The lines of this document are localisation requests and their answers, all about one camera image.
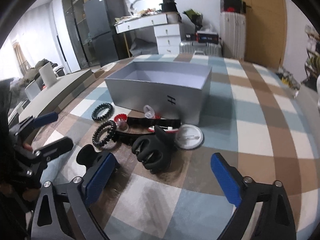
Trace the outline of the black curved hair comb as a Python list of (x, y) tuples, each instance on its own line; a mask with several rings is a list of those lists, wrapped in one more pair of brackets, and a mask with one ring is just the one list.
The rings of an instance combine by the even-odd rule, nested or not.
[(112, 140), (114, 142), (120, 142), (122, 144), (132, 146), (134, 142), (140, 137), (140, 134), (126, 133), (121, 131), (115, 131)]
[(149, 128), (151, 126), (162, 126), (162, 127), (172, 127), (173, 129), (180, 128), (181, 120), (180, 119), (148, 119), (148, 118), (134, 118), (127, 117), (126, 120), (129, 126), (141, 126)]

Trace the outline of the white cylinder humidifier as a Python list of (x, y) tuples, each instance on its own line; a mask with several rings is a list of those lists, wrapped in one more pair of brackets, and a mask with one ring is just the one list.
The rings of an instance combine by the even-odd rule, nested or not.
[(52, 69), (50, 62), (39, 69), (39, 74), (47, 88), (52, 87), (57, 82), (57, 77)]

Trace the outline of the plaid bed sheet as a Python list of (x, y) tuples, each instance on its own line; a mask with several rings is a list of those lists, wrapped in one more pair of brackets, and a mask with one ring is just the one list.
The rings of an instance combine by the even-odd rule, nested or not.
[(196, 127), (177, 135), (178, 151), (167, 172), (157, 175), (138, 162), (131, 148), (109, 142), (120, 169), (91, 209), (110, 239), (216, 239), (235, 207), (210, 168), (215, 152), (241, 174), (261, 183), (282, 181), (292, 207), (298, 239), (319, 224), (319, 117), (307, 113), (268, 69), (210, 56), (144, 55), (104, 67), (104, 73), (33, 140), (41, 147), (68, 136), (75, 148), (49, 164), (45, 180), (65, 183), (85, 173), (76, 163), (98, 124), (92, 112), (112, 102), (104, 77), (128, 63), (187, 63), (212, 68), (210, 94)]

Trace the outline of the grey open cardboard box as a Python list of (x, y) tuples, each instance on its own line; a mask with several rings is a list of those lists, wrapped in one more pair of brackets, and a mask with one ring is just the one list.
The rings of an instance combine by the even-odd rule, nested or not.
[(135, 61), (106, 79), (113, 103), (142, 112), (150, 106), (166, 119), (197, 125), (208, 98), (212, 68), (186, 62)]

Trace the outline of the dark grey refrigerator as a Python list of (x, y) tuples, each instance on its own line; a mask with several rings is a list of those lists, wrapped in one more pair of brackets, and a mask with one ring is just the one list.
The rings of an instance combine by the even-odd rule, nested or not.
[(127, 15), (124, 0), (88, 0), (84, 3), (95, 55), (103, 67), (129, 57), (125, 38), (116, 31), (116, 18)]

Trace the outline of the white desk with drawers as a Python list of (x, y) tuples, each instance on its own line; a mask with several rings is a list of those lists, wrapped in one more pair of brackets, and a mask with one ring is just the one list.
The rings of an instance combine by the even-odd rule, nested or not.
[(115, 24), (118, 34), (147, 27), (153, 27), (159, 54), (180, 53), (180, 43), (182, 42), (184, 30), (181, 16), (178, 12), (143, 16)]

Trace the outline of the shoe rack with shoes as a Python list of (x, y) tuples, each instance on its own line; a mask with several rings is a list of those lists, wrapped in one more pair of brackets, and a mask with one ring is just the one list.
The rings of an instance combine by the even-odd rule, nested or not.
[(306, 45), (308, 58), (304, 64), (306, 79), (302, 83), (317, 91), (317, 79), (319, 77), (319, 33), (310, 25), (306, 25), (304, 30), (308, 36)]

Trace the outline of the silver suitcase lying flat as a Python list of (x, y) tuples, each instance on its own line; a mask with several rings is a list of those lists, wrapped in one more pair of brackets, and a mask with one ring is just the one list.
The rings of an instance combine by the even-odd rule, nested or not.
[(214, 44), (214, 43), (182, 41), (179, 45), (179, 50), (181, 54), (196, 54), (196, 55), (222, 57), (221, 45)]

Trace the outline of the black red box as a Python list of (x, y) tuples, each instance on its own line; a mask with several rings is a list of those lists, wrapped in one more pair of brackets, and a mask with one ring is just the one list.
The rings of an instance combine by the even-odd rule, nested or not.
[(219, 35), (211, 31), (197, 31), (196, 39), (199, 43), (219, 43)]

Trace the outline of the black bag on desk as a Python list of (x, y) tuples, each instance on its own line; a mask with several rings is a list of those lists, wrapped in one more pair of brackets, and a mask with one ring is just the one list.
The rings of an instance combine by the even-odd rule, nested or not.
[(162, 12), (178, 12), (175, 0), (163, 0), (161, 10)]

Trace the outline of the white upright suitcase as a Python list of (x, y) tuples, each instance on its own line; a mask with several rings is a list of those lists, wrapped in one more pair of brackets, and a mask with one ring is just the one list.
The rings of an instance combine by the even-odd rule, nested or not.
[(221, 12), (220, 37), (223, 57), (243, 60), (246, 49), (246, 16), (235, 12)]

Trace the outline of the stacked shoe boxes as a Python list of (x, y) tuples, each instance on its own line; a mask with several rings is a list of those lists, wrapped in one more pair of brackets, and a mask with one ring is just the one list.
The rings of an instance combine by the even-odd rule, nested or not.
[(220, 0), (221, 12), (246, 13), (246, 3), (243, 0)]

